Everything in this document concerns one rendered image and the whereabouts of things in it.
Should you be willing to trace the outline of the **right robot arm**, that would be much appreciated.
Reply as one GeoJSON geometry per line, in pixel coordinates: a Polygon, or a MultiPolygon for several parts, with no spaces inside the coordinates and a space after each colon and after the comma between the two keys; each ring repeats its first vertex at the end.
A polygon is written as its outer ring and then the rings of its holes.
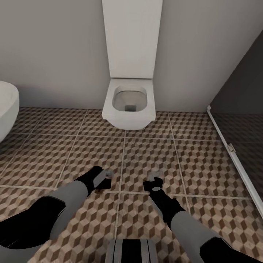
{"type": "Polygon", "coordinates": [[[149,173],[149,181],[143,182],[149,191],[149,203],[177,238],[191,263],[263,263],[234,250],[232,245],[218,233],[203,225],[171,199],[162,189],[163,172],[149,173]]]}

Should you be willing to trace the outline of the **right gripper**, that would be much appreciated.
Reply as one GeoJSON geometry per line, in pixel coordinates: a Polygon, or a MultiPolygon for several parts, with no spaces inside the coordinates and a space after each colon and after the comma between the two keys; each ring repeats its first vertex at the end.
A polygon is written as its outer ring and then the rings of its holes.
{"type": "Polygon", "coordinates": [[[153,185],[153,184],[159,185],[162,188],[161,178],[155,179],[155,181],[152,181],[152,182],[150,182],[150,181],[143,182],[144,190],[149,191],[151,185],[153,185]]]}

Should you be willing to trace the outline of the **robot trunk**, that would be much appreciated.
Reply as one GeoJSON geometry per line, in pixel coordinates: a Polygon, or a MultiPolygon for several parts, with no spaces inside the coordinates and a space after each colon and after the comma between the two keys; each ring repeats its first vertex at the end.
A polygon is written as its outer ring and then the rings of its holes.
{"type": "Polygon", "coordinates": [[[105,263],[158,263],[152,239],[111,239],[105,263]]]}

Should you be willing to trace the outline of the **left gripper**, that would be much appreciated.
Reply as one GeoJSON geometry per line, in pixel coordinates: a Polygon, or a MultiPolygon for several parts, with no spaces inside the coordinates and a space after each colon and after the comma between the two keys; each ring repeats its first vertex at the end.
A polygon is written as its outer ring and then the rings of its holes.
{"type": "Polygon", "coordinates": [[[102,186],[97,186],[96,190],[101,189],[110,189],[111,188],[111,179],[105,179],[105,182],[102,186]]]}

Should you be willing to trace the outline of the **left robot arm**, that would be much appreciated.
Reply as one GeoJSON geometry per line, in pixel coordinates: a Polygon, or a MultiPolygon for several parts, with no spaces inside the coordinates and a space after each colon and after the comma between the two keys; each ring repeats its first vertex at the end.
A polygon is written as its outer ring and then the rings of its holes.
{"type": "Polygon", "coordinates": [[[75,181],[39,198],[32,206],[0,222],[0,263],[27,263],[55,240],[93,190],[110,189],[115,173],[93,167],[75,181]]]}

